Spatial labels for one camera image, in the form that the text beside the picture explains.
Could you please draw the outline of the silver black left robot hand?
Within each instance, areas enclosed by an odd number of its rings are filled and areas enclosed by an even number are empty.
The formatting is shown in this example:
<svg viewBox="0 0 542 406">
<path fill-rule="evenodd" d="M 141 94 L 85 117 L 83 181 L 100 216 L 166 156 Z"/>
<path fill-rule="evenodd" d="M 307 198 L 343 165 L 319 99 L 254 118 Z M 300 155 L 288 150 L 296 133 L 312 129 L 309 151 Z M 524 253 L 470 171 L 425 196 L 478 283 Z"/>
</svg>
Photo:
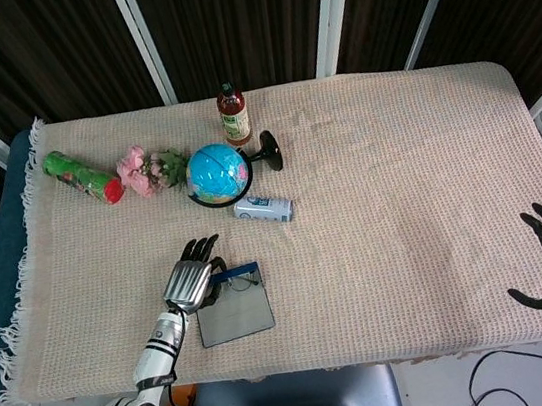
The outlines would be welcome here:
<svg viewBox="0 0 542 406">
<path fill-rule="evenodd" d="M 227 270 L 222 257 L 211 257 L 219 235 L 191 239 L 183 248 L 163 292 L 163 300 L 172 313 L 194 314 L 203 306 L 210 306 L 218 293 L 209 292 L 212 275 Z"/>
</svg>

